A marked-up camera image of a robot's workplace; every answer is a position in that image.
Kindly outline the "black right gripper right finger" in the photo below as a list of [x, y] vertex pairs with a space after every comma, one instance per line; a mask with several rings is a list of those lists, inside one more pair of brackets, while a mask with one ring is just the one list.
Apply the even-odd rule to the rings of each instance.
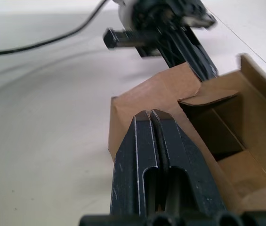
[[226, 207], [200, 149], [166, 112], [151, 111], [161, 168], [162, 208], [218, 213]]

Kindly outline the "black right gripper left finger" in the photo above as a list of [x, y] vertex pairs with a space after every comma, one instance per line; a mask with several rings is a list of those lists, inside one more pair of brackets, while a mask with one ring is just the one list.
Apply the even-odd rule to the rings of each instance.
[[163, 114], [141, 111], [132, 118], [114, 159], [111, 215], [152, 215], [165, 209]]

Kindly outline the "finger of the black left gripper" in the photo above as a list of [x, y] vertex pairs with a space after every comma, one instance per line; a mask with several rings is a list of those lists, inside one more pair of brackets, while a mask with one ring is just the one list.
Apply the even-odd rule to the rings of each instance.
[[187, 62], [200, 81], [218, 76], [218, 71], [190, 27], [174, 31], [174, 46], [177, 54]]
[[187, 62], [186, 48], [178, 39], [160, 40], [159, 52], [169, 68]]

